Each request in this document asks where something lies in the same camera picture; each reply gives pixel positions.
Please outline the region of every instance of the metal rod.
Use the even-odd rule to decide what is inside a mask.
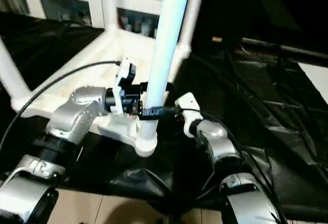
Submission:
[[[251,44],[251,45],[273,47],[273,48],[276,47],[276,48],[280,48],[281,50],[284,50],[284,51],[289,51],[289,52],[294,52],[294,53],[301,53],[301,54],[306,54],[306,55],[311,55],[311,56],[315,56],[315,57],[321,57],[321,58],[328,59],[328,55],[324,54],[324,53],[309,51],[309,50],[303,50],[303,49],[292,47],[292,46],[279,45],[279,44],[265,42],[265,41],[252,39],[252,38],[242,38],[242,42],[246,43],[246,44]]]
[[[202,0],[188,0],[187,9],[184,14],[179,45],[185,48],[189,53],[191,52],[191,41],[193,38],[201,1]]]
[[[0,38],[0,80],[11,97],[14,99],[24,98],[30,95],[24,79],[17,66],[12,60],[2,39]]]
[[[163,0],[147,88],[146,108],[163,105],[186,4],[187,0]],[[157,145],[156,128],[157,121],[140,123],[135,148],[140,156],[149,156],[154,152]]]

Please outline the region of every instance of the glass cabinet door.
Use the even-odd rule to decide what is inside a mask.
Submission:
[[[121,28],[143,36],[156,38],[159,15],[118,8],[118,20]]]
[[[89,3],[81,0],[40,0],[47,19],[92,26]]]

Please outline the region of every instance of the white pole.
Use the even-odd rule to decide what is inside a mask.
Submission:
[[[186,57],[188,57],[191,52],[191,40],[198,19],[201,1],[202,0],[188,0],[187,9],[184,14],[179,47],[186,52]]]
[[[105,29],[116,30],[117,29],[117,9],[116,0],[104,0],[105,11]]]
[[[163,105],[170,67],[179,37],[187,0],[163,0],[147,88],[145,108]],[[151,155],[157,145],[157,121],[141,121],[136,152]]]
[[[24,79],[17,66],[11,59],[2,39],[0,38],[0,80],[6,88],[11,100],[24,98],[30,95]]]

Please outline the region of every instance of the black plastic sheet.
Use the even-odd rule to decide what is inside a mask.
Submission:
[[[52,26],[57,22],[40,23],[38,27],[33,22],[34,30],[57,34]],[[75,40],[62,34],[45,51],[42,42],[33,41],[34,30],[30,35],[28,29],[26,25],[20,35],[22,41],[29,40],[22,43],[24,50],[15,61],[24,62],[31,52],[35,64],[42,64],[41,56],[57,52],[74,55],[84,46],[75,40],[83,42],[86,37],[85,28],[76,28]],[[7,41],[7,47],[15,55],[15,45]],[[174,84],[167,105],[192,92],[203,111],[220,118],[272,181],[287,218],[328,221],[328,105],[297,63],[283,58],[235,55],[229,61],[220,55],[192,55],[182,63]],[[46,123],[40,117],[21,119],[1,154],[2,172],[15,166]],[[192,207],[220,209],[215,176],[205,185],[212,174],[207,152],[184,136],[182,126],[179,118],[161,120],[158,146],[147,158],[138,157],[128,145],[89,133],[79,161],[61,187],[144,199],[171,215]]]

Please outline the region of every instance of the robotic arm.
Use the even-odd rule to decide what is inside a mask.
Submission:
[[[257,179],[249,170],[241,170],[243,161],[226,129],[203,118],[192,93],[179,98],[172,108],[143,109],[140,95],[147,83],[133,85],[135,72],[135,66],[124,60],[113,89],[78,88],[55,110],[45,133],[32,143],[0,188],[0,222],[47,223],[58,198],[53,185],[64,179],[77,161],[80,142],[97,117],[127,113],[139,119],[160,119],[182,112],[185,135],[206,145],[213,165],[222,169],[219,185],[226,199],[223,223],[277,223],[276,208]]]

